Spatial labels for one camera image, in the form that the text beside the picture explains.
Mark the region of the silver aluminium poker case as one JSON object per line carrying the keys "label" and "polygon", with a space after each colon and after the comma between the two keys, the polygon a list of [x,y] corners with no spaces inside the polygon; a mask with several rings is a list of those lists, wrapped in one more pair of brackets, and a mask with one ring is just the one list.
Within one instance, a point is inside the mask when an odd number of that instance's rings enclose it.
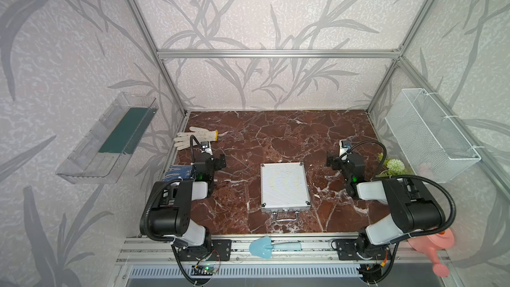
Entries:
{"label": "silver aluminium poker case", "polygon": [[312,206],[303,162],[263,163],[260,184],[261,210],[275,222],[297,221]]}

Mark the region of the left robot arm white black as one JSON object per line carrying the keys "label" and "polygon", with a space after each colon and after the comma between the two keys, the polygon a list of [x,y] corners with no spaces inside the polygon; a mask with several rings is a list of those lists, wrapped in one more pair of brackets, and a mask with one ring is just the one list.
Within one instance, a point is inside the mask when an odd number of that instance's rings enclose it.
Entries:
{"label": "left robot arm white black", "polygon": [[177,135],[175,146],[191,151],[191,163],[170,166],[164,178],[154,183],[139,222],[141,235],[193,252],[211,252],[210,231],[191,219],[191,210],[192,202],[212,195],[215,172],[227,167],[224,154],[213,156],[211,142],[217,140],[217,131],[195,127]]}

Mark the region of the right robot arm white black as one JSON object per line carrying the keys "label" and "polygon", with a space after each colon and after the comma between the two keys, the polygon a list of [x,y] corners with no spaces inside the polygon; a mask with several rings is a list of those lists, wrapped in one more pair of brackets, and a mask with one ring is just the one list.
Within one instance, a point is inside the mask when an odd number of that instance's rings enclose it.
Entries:
{"label": "right robot arm white black", "polygon": [[325,165],[340,171],[345,190],[353,199],[383,201],[389,214],[359,232],[356,247],[366,251],[372,247],[397,245],[406,239],[439,234],[449,229],[457,216],[453,196],[439,183],[419,175],[375,175],[365,179],[365,158],[355,150],[365,144],[381,148],[376,172],[389,167],[387,149],[381,142],[366,140],[351,143],[339,141],[337,155],[327,153]]}

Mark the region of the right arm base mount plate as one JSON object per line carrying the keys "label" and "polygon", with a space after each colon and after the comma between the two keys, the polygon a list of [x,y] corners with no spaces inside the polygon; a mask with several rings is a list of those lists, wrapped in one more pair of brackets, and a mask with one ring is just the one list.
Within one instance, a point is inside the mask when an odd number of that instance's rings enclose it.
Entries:
{"label": "right arm base mount plate", "polygon": [[331,242],[331,247],[339,260],[382,262],[391,257],[388,245],[373,245],[362,239],[335,239]]}

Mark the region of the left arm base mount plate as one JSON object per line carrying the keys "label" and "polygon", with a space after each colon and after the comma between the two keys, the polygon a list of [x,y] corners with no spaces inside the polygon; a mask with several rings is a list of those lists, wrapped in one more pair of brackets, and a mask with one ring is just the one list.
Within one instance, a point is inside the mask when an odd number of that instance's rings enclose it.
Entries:
{"label": "left arm base mount plate", "polygon": [[230,239],[213,239],[205,241],[199,247],[188,247],[177,251],[180,261],[229,261],[232,252],[232,241]]}

